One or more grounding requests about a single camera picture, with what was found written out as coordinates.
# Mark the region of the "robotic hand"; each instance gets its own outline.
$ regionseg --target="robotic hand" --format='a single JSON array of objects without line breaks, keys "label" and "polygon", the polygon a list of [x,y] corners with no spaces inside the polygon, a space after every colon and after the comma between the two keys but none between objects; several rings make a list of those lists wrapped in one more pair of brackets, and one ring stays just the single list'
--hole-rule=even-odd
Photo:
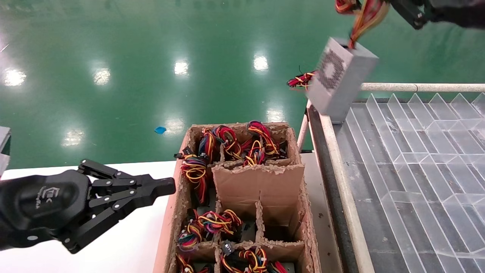
[{"label": "robotic hand", "polygon": [[485,0],[430,0],[429,13],[433,22],[485,28]]},{"label": "robotic hand", "polygon": [[173,178],[133,176],[87,159],[77,171],[0,181],[0,250],[55,239],[74,254],[135,209],[173,193]]},{"label": "robotic hand", "polygon": [[389,0],[415,29],[426,22],[450,22],[464,28],[485,28],[485,0]]}]

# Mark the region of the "blue object on floor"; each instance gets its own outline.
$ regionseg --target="blue object on floor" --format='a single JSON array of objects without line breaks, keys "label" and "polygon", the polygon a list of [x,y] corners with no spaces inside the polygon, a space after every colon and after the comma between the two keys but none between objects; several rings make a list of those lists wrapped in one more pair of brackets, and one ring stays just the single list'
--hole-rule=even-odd
[{"label": "blue object on floor", "polygon": [[165,133],[165,131],[167,131],[167,128],[165,128],[165,127],[161,127],[160,126],[160,127],[155,128],[155,132],[157,134],[160,134],[160,135],[163,134],[163,133]]}]

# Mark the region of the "wire bundle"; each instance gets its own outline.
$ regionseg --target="wire bundle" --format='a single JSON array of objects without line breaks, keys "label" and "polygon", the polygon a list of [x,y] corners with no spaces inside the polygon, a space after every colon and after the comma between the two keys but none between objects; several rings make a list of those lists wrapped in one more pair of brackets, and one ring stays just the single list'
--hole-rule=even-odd
[{"label": "wire bundle", "polygon": [[360,9],[360,2],[356,0],[335,0],[335,10],[340,14],[354,14]]},{"label": "wire bundle", "polygon": [[256,248],[256,251],[245,250],[239,252],[239,257],[248,260],[252,273],[263,273],[266,270],[268,262],[266,252],[262,248]]},{"label": "wire bundle", "polygon": [[224,152],[232,156],[233,160],[242,159],[243,149],[236,139],[236,133],[231,128],[220,125],[212,130],[212,133],[224,146]]},{"label": "wire bundle", "polygon": [[194,209],[195,219],[190,219],[182,229],[179,237],[178,237],[178,245],[181,251],[191,251],[194,249],[195,245],[202,242],[202,232],[204,228],[199,225],[196,221],[197,219],[197,211]]},{"label": "wire bundle", "polygon": [[184,258],[182,258],[182,256],[179,254],[175,254],[175,256],[177,257],[178,265],[181,269],[180,273],[194,273],[194,268],[189,264],[188,261],[185,261]]},{"label": "wire bundle", "polygon": [[182,162],[180,169],[182,169],[184,172],[185,177],[187,177],[189,181],[195,185],[194,191],[197,194],[199,204],[204,204],[206,201],[207,191],[206,161],[195,154],[189,154],[184,156],[184,161]]},{"label": "wire bundle", "polygon": [[249,150],[248,155],[244,159],[243,166],[254,166],[258,164],[263,164],[265,159],[264,148],[259,140],[253,142],[251,150]]},{"label": "wire bundle", "polygon": [[349,48],[354,49],[357,40],[369,29],[379,24],[389,10],[389,3],[383,0],[366,0],[357,14],[352,32],[350,33]]},{"label": "wire bundle", "polygon": [[212,134],[210,129],[204,129],[202,131],[203,136],[202,139],[200,140],[199,144],[199,156],[203,158],[207,158],[208,163],[212,163],[212,156],[214,152],[214,147],[215,147],[215,136]]},{"label": "wire bundle", "polygon": [[298,75],[294,79],[287,81],[286,85],[288,85],[291,88],[295,88],[297,86],[298,87],[304,87],[305,90],[307,90],[309,83],[310,83],[310,80],[313,76],[315,76],[316,72],[317,71],[313,71],[313,72],[307,72],[307,73],[303,73],[301,75]]},{"label": "wire bundle", "polygon": [[221,255],[222,265],[229,273],[263,273],[267,271],[268,259],[262,248],[243,250],[231,255]]},{"label": "wire bundle", "polygon": [[253,120],[247,125],[247,130],[263,139],[264,151],[269,156],[279,155],[278,145],[271,138],[271,133],[261,122]]},{"label": "wire bundle", "polygon": [[270,263],[267,269],[268,273],[287,273],[285,267],[280,262]]},{"label": "wire bundle", "polygon": [[197,273],[211,273],[211,272],[213,272],[213,271],[214,271],[213,269],[214,269],[214,268],[213,268],[212,266],[210,266],[210,265],[206,265],[206,266],[204,266],[204,267],[203,267],[203,268],[202,268],[202,269],[201,269],[199,272],[197,272]]},{"label": "wire bundle", "polygon": [[216,234],[222,231],[232,235],[243,222],[234,211],[226,209],[220,215],[212,211],[206,212],[198,217],[198,223],[209,233]]}]

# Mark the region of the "gray power supply unit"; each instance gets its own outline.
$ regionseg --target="gray power supply unit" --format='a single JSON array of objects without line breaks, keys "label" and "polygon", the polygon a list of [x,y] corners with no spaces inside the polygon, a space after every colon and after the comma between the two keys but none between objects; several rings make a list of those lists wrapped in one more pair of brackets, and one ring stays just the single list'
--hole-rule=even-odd
[{"label": "gray power supply unit", "polygon": [[350,104],[379,59],[359,43],[355,49],[347,48],[347,42],[328,40],[307,92],[311,104],[335,124],[345,121]]}]

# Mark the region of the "gray box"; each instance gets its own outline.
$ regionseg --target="gray box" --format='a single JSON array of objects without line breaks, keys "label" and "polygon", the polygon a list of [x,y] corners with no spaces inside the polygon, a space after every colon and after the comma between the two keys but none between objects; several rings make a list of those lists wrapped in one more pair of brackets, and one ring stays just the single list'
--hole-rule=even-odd
[{"label": "gray box", "polygon": [[0,176],[10,162],[10,128],[0,126]]},{"label": "gray box", "polygon": [[320,114],[330,116],[332,123],[345,121],[350,104],[379,59],[358,43],[355,49],[343,46],[347,42],[329,38],[307,92],[311,104]]}]

